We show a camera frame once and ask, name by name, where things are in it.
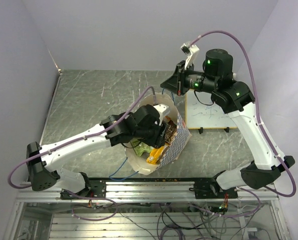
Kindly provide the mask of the yellow snack bar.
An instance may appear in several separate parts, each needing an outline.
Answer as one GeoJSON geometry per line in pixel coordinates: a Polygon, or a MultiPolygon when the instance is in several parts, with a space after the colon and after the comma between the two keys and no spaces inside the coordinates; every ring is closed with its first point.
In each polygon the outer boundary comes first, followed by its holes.
{"type": "Polygon", "coordinates": [[[159,164],[159,160],[163,154],[164,149],[165,149],[165,146],[162,146],[160,148],[153,148],[146,159],[146,163],[152,164],[152,165],[159,164]]]}

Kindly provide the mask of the green snack packet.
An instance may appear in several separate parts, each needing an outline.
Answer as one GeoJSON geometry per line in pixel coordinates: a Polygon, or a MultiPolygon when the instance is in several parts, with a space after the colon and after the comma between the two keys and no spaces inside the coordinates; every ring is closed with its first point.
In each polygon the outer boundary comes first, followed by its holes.
{"type": "Polygon", "coordinates": [[[138,146],[134,147],[134,152],[136,156],[141,157],[144,153],[151,153],[152,147],[141,143],[138,146]]]}

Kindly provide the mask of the checkered paper bag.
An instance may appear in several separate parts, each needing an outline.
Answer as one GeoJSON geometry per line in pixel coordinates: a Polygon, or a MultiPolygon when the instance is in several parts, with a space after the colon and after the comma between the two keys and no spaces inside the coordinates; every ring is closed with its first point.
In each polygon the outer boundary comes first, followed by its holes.
{"type": "Polygon", "coordinates": [[[169,106],[170,109],[170,112],[163,119],[168,125],[165,134],[165,145],[160,148],[153,148],[139,139],[132,139],[124,144],[126,158],[120,167],[128,163],[134,173],[126,177],[116,178],[114,176],[118,172],[116,170],[109,175],[110,179],[115,181],[125,180],[135,174],[148,176],[161,167],[177,160],[187,145],[191,138],[191,133],[176,108],[173,99],[166,94],[157,93],[156,100],[158,104],[169,106]]]}

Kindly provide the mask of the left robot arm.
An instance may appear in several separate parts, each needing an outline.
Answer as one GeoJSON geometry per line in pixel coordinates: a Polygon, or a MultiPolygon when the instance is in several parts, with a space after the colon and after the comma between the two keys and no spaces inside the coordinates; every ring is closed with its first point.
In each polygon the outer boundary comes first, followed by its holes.
{"type": "Polygon", "coordinates": [[[32,190],[41,192],[57,187],[72,198],[94,197],[96,190],[87,175],[64,169],[64,164],[96,150],[127,144],[133,139],[156,149],[162,147],[167,129],[164,118],[169,113],[167,105],[147,104],[135,112],[111,115],[68,139],[47,145],[28,144],[27,168],[32,190]]]}

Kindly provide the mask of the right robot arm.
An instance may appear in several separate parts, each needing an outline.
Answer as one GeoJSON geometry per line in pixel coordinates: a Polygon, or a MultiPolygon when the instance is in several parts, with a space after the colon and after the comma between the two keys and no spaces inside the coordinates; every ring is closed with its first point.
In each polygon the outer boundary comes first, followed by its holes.
{"type": "Polygon", "coordinates": [[[218,173],[209,186],[210,194],[222,197],[227,189],[249,186],[267,188],[282,172],[289,172],[295,164],[291,155],[285,155],[266,132],[265,124],[257,115],[256,99],[247,84],[234,80],[233,57],[223,49],[206,52],[203,71],[194,70],[199,53],[196,46],[182,46],[187,55],[176,65],[173,75],[160,86],[182,96],[188,91],[208,93],[240,130],[251,150],[253,161],[243,167],[218,173]]]}

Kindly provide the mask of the brown snack bag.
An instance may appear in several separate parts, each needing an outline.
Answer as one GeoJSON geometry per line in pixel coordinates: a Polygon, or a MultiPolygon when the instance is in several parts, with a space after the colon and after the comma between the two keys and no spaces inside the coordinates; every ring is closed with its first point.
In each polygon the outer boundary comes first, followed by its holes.
{"type": "Polygon", "coordinates": [[[177,125],[173,121],[169,121],[167,123],[167,129],[166,129],[165,136],[164,136],[166,145],[168,145],[168,146],[171,145],[176,132],[177,132],[177,125]]]}

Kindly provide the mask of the white whiteboard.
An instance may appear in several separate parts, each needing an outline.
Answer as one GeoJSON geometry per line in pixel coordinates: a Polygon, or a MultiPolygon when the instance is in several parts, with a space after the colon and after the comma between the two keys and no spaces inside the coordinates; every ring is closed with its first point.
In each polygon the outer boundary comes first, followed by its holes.
{"type": "Polygon", "coordinates": [[[235,123],[224,114],[221,107],[211,101],[211,94],[192,90],[185,95],[185,122],[189,129],[236,129],[235,123]]]}

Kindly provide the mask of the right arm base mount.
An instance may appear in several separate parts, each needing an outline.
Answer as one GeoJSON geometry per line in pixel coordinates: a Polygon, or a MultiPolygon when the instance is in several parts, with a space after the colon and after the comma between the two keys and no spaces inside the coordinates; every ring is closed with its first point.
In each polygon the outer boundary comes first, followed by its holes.
{"type": "Polygon", "coordinates": [[[192,187],[189,188],[193,192],[196,199],[229,199],[238,198],[238,193],[234,187],[227,190],[222,189],[215,181],[196,181],[192,187]]]}

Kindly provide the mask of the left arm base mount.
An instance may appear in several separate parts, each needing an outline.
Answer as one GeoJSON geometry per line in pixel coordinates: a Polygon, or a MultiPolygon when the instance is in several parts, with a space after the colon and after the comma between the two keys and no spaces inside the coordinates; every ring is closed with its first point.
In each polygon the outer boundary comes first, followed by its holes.
{"type": "Polygon", "coordinates": [[[61,200],[90,200],[90,199],[100,199],[106,196],[106,182],[101,179],[92,178],[87,183],[87,186],[75,193],[69,193],[67,190],[62,190],[60,193],[61,200]]]}

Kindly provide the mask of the aluminium rail frame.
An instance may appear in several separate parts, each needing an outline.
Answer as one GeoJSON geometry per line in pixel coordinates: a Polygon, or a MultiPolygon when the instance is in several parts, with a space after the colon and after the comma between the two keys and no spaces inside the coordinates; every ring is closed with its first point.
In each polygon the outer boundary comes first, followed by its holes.
{"type": "MultiPolygon", "coordinates": [[[[150,86],[156,94],[169,95],[160,84],[170,71],[62,70],[52,98],[40,143],[52,144],[84,132],[112,114],[124,112],[150,86]]],[[[150,240],[163,235],[177,239],[165,226],[177,223],[188,240],[288,240],[290,234],[279,197],[261,188],[236,189],[238,198],[229,199],[221,217],[200,216],[223,199],[196,199],[189,188],[221,170],[248,163],[251,153],[241,133],[234,129],[192,130],[179,158],[151,175],[135,174],[125,163],[124,146],[96,150],[68,160],[64,169],[84,172],[90,179],[106,182],[106,196],[93,199],[100,208],[86,209],[86,199],[61,200],[62,190],[19,190],[17,201],[23,216],[43,220],[51,217],[49,240],[150,240]]]]}

